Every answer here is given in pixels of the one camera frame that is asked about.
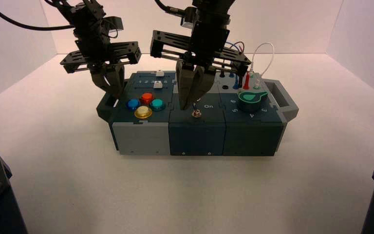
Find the black cable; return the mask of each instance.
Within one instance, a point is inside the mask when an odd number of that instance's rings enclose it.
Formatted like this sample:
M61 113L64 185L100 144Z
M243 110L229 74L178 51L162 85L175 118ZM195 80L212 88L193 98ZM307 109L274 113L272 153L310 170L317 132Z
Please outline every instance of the black cable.
M65 25L65 26L57 26L57 27L35 27L35 26L30 26L26 25L23 23L16 22L15 20L7 17L6 15L2 14L0 12L0 17L7 22L14 24L18 27L25 28L25 29L30 29L30 30L37 30L37 31L53 31L53 30L62 30L62 29L69 29L69 28L75 28L73 25Z
M163 9L163 11L165 12L169 12L170 11L170 8L168 6L165 6L160 0L155 0L155 2L157 3L157 5Z
M110 23L110 24L112 24L114 27L115 27L115 36L113 36L113 37L111 37L110 36L110 33L108 32L108 34L106 35L105 33L102 33L102 35L104 35L104 36L106 36L106 37L109 37L109 38L117 38L118 37L118 29L117 29L117 25L115 25L115 23L113 23L113 22L111 22L111 21L109 21L109 20L107 20L107 19L102 19L103 21L105 21L105 22L108 22L108 23Z
M53 6L53 7L56 7L55 6L55 4L52 2L52 1L50 1L50 0L44 0L47 4L49 4L49 5L51 5L51 6Z
M178 8L175 8L175 7L171 7L171 6L165 6L160 0L155 0L155 2L166 13L169 13L169 14L172 14L172 15L175 15L175 16L179 16L179 17L184 17L186 15L185 10L178 9Z

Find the metal bracket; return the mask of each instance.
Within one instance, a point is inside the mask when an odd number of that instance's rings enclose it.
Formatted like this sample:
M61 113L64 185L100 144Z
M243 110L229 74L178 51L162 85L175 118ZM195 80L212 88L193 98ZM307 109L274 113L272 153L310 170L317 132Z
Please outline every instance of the metal bracket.
M186 50L187 52L193 52L194 54L189 53L180 53L172 50L164 49L164 45L175 47L178 49ZM163 53L168 53L174 56L163 55ZM151 56L155 58L165 58L175 61L184 61L186 63L196 64L209 70L220 70L226 72L233 72L239 76L244 76L248 66L250 65L250 60L240 51L236 51L227 47L224 47L222 51L211 51L210 55L208 51L196 50L191 44L191 38L179 34L161 32L154 30L152 35L152 42L150 48ZM213 57L213 60L209 61L208 59L203 59L206 57ZM214 59L224 59L230 61L228 62L219 62L214 61Z

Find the rotary knob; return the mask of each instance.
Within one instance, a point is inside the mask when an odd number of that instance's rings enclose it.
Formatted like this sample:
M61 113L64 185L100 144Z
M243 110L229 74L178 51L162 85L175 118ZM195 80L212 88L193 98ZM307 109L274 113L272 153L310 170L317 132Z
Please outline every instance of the rotary knob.
M267 99L267 92L242 92L239 94L237 107L249 113L254 113L260 109L262 102Z

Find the teal button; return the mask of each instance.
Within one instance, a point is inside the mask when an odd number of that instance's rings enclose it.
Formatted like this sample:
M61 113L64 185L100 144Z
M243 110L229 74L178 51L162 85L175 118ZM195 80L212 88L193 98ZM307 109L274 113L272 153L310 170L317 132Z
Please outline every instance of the teal button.
M153 111L161 111L161 110L164 110L166 105L164 104L163 100L161 99L154 99L151 104L150 104L150 107Z

